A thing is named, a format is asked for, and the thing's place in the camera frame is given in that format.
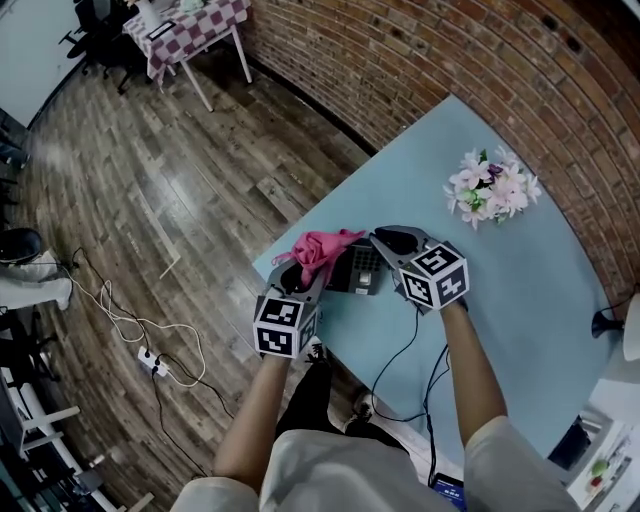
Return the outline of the person's shoe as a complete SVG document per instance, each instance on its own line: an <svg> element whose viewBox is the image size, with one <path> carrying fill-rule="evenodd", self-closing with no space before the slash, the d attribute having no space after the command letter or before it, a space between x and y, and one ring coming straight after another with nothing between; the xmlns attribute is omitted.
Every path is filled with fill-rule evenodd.
<svg viewBox="0 0 640 512"><path fill-rule="evenodd" d="M354 422L368 423L371 420L374 405L375 398L372 393L370 391L363 391L353 404L351 416L344 423L344 430Z"/></svg>
<svg viewBox="0 0 640 512"><path fill-rule="evenodd" d="M305 362L309 364L328 364L325 347L317 336L314 336L304 348Z"/></svg>

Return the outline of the white shelf unit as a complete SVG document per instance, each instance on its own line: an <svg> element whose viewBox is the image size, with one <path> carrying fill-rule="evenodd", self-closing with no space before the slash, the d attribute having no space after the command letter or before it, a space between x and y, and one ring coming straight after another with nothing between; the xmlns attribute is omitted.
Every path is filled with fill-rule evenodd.
<svg viewBox="0 0 640 512"><path fill-rule="evenodd" d="M582 512L624 512L640 495L640 382L600 380L550 460Z"/></svg>

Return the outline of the person's left forearm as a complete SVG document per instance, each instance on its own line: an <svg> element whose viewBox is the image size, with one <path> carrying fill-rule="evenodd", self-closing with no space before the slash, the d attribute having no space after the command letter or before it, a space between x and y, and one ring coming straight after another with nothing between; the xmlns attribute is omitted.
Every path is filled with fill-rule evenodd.
<svg viewBox="0 0 640 512"><path fill-rule="evenodd" d="M220 444L213 474L260 493L275 440L291 360L267 355Z"/></svg>

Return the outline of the blue screen phone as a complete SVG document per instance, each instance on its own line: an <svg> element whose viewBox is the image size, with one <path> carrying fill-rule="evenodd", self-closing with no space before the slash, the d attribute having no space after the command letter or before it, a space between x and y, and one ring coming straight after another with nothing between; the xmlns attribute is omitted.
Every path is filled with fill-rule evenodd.
<svg viewBox="0 0 640 512"><path fill-rule="evenodd" d="M443 473L436 473L430 488L447 499L459 512L467 512L464 483Z"/></svg>

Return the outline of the black rounded shell object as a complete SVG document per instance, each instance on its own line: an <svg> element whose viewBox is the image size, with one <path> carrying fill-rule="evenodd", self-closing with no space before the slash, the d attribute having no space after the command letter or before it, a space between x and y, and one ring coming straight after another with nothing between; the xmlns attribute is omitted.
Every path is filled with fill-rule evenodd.
<svg viewBox="0 0 640 512"><path fill-rule="evenodd" d="M41 252L42 238L30 228L14 228L0 232L0 264L23 265Z"/></svg>

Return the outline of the person's right forearm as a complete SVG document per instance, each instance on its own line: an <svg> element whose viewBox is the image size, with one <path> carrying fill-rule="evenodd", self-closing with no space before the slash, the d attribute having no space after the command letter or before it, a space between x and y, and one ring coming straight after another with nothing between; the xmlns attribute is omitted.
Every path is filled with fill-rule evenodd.
<svg viewBox="0 0 640 512"><path fill-rule="evenodd" d="M495 373L466 309L451 303L440 310L450 355L461 442L495 418L508 415Z"/></svg>

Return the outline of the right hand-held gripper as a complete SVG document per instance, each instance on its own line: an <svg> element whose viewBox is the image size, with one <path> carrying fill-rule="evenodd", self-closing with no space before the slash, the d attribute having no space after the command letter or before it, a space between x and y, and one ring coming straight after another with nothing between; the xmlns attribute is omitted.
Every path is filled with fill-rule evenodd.
<svg viewBox="0 0 640 512"><path fill-rule="evenodd" d="M461 300L470 289L467 260L448 241L423 251L431 240L422 229L402 225L378 227L372 245L393 269L404 297L423 313Z"/></svg>

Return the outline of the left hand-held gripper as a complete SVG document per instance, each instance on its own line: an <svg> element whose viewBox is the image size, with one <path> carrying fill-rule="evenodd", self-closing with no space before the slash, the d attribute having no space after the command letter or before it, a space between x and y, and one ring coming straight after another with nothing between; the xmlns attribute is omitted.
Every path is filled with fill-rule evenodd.
<svg viewBox="0 0 640 512"><path fill-rule="evenodd" d="M286 260L270 273L257 299L253 319L254 348L261 355L296 359L317 335L320 296L327 269L318 268L308 284L296 290L296 261Z"/></svg>

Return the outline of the black office chair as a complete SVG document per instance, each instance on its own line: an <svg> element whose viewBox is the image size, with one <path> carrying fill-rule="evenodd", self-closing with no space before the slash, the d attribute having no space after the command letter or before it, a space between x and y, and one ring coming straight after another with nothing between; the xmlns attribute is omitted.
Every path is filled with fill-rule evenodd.
<svg viewBox="0 0 640 512"><path fill-rule="evenodd" d="M87 75L91 65L103 67L103 78L108 71L120 67L125 71L124 78L117 86L119 95L123 95L125 84L145 68L146 59L133 38L124 32L124 24L139 11L129 6L125 0L113 0L110 13L88 31L89 40L85 50L84 65L81 69Z"/></svg>
<svg viewBox="0 0 640 512"><path fill-rule="evenodd" d="M87 76L89 67L97 61L100 52L102 23L96 15L94 0L73 0L73 2L79 28L75 32L67 32L59 43L71 44L66 55L68 59L83 56L84 64L81 73Z"/></svg>

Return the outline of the white shade table lamp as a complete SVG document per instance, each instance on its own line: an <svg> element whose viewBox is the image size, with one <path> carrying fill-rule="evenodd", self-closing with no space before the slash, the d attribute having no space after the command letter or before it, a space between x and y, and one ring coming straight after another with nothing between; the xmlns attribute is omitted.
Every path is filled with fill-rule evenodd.
<svg viewBox="0 0 640 512"><path fill-rule="evenodd" d="M597 311L591 321L591 334L594 339L599 338L605 332L620 332L622 334L622 353L627 362L640 360L640 292L635 292L628 300L624 320L609 319L604 315L605 311L613 311L615 306L610 306Z"/></svg>

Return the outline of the person's black trousers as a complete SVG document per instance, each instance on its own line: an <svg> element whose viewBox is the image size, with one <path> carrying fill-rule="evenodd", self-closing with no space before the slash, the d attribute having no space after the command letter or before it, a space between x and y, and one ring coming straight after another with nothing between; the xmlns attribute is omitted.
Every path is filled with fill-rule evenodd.
<svg viewBox="0 0 640 512"><path fill-rule="evenodd" d="M276 426L275 438L292 430L311 430L330 434L376 440L404 453L408 451L394 437L371 422L352 423L340 430L329 420L328 408L333 368L328 364L311 364L298 383L289 404Z"/></svg>

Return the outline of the person's white shirt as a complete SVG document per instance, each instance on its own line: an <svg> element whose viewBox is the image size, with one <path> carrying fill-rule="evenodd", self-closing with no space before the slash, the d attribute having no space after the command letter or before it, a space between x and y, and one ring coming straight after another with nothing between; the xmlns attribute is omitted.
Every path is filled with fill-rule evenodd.
<svg viewBox="0 0 640 512"><path fill-rule="evenodd" d="M505 416L465 448L468 512L580 512L545 460ZM170 512L456 512L423 485L410 457L376 440L293 430L274 444L260 491L225 477L200 478Z"/></svg>

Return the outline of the person's right shoe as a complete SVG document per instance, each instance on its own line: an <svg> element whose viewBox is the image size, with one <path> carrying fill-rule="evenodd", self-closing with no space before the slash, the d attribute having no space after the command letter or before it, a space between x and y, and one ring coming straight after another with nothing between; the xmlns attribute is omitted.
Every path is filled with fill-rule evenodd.
<svg viewBox="0 0 640 512"><path fill-rule="evenodd" d="M375 398L372 393L370 391L363 391L353 404L351 416L344 423L344 430L354 422L368 423L371 420L374 405Z"/></svg>

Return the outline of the black keypad device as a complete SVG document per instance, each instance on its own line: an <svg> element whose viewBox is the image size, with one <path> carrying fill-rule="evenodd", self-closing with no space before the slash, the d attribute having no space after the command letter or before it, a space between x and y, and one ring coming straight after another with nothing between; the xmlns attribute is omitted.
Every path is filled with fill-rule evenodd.
<svg viewBox="0 0 640 512"><path fill-rule="evenodd" d="M326 289L356 295L375 295L381 280L382 263L382 257L371 241L360 238L337 258Z"/></svg>

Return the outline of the pink cloth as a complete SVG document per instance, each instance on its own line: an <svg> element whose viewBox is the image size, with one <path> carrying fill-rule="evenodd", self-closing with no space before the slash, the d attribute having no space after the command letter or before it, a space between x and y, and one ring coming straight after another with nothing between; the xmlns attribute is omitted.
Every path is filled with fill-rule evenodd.
<svg viewBox="0 0 640 512"><path fill-rule="evenodd" d="M330 281L337 259L346 248L363 237L365 230L352 232L341 229L335 233L309 231L303 233L289 252L274 257L273 265L295 260L302 268L300 282L306 287L321 269L325 270L323 285Z"/></svg>

